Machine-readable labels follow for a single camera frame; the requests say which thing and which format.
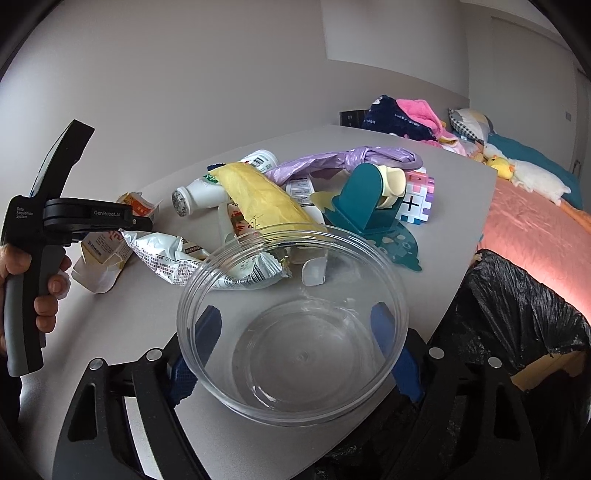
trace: door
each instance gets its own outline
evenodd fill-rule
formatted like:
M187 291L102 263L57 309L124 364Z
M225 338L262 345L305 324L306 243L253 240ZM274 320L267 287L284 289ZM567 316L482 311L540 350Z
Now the door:
M589 142L589 109L587 89L589 88L589 79L576 67L577 79L577 122L576 136L574 138L573 162L570 171L577 178L580 177L581 167L587 155L587 143Z
M591 112L591 82L588 79L586 79L585 86L587 92L587 111ZM580 162L578 171L575 168L574 174L579 176L581 196L583 197L583 209L585 212L591 213L591 122L587 123L587 146L584 159Z
M577 119L574 56L549 38L492 18L493 71L485 113L500 135L571 169Z

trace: pink cloth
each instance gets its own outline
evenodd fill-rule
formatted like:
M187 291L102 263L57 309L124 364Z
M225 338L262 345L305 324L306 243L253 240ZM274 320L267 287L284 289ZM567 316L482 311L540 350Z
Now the pink cloth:
M457 137L443 128L443 124L426 100L396 100L398 106L412 120L429 127L437 139L443 137L457 140Z
M527 270L591 323L591 235L560 207L497 179L479 247Z
M443 148L439 142L435 142L435 140L421 140L419 143L424 143L425 145L431 145L435 148Z
M451 141L452 143L440 142L444 145L443 148L445 148L445 150L457 153L463 157L468 156L466 154L466 149L460 143L458 138L443 128L441 120L439 120L439 117L431 109L431 106L426 100L398 99L396 100L396 103L410 119L420 123L421 125L425 125L425 127L429 127L431 132L433 132L433 135L435 135L438 140L440 138L445 138L446 140Z

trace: white table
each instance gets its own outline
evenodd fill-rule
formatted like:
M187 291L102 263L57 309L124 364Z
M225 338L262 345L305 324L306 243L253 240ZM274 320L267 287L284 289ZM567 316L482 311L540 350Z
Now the white table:
M404 138L330 125L199 161L147 186L143 192L147 199L164 199L157 223L159 231L183 235L213 251L220 245L216 211L178 217L170 200L176 187L203 175L211 163L236 161L259 148L271 150L286 161L360 145L413 150L422 156L429 175L436 179L429 222L420 226L407 224L419 245L423 271L398 269L407 289L410 326L428 339L448 308L476 249L494 191L496 175L491 168ZM72 247L69 254L76 260L79 247ZM158 278L137 258L130 260L115 287L106 294L93 295L74 283L68 299L61 303L58 327L47 337L45 367L23 379L21 420L28 439L25 452L43 477L50 478L61 424L88 362L97 356L109 364L128 362L149 348L164 346L176 331L180 294L181 288ZM384 385L354 412L312 427L274 427L247 420L199 385L176 412L214 480L287 479L335 446L391 388L391 383ZM133 402L128 407L140 458L147 474L159 478L142 435L137 408Z

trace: electrical outlet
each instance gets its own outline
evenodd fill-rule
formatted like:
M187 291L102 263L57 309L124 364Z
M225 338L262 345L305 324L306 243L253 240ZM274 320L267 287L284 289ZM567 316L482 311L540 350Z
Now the electrical outlet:
M361 128L363 119L369 110L349 110L340 113L340 124L342 127Z

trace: finger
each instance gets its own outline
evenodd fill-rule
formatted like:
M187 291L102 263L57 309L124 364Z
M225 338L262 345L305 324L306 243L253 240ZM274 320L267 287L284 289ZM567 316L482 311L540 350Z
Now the finger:
M62 272L65 272L66 270L68 270L68 268L70 268L72 266L72 260L70 260L70 257L68 257L67 255L64 257L64 260L61 261L61 265L60 265L60 270Z
M42 317L55 315L57 313L57 298L53 295L45 295L35 299L35 311Z
M68 288L68 282L61 275L53 275L47 282L47 290L54 296L63 294Z
M0 283L8 276L25 273L31 265L31 255L12 245L0 247Z
M37 328L40 332L51 333L53 332L53 329L56 327L56 316L39 316L37 317L35 323L37 324Z

